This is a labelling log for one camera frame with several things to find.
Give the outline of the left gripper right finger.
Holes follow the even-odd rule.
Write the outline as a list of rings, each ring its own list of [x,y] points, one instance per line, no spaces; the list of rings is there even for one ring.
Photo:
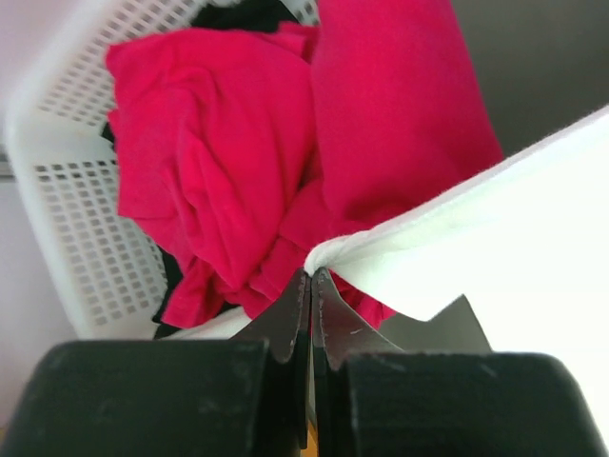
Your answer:
[[[538,353],[405,351],[311,280],[323,456],[604,456],[575,378]]]

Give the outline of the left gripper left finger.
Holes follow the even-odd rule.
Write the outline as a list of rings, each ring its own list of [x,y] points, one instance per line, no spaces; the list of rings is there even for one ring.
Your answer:
[[[38,363],[5,456],[297,456],[307,444],[310,280],[220,340],[74,341]]]

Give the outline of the white t-shirt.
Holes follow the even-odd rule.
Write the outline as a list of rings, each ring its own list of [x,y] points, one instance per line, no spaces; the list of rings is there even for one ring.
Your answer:
[[[492,348],[608,348],[608,112],[601,109],[375,228],[326,241],[328,268],[427,322],[465,296]]]

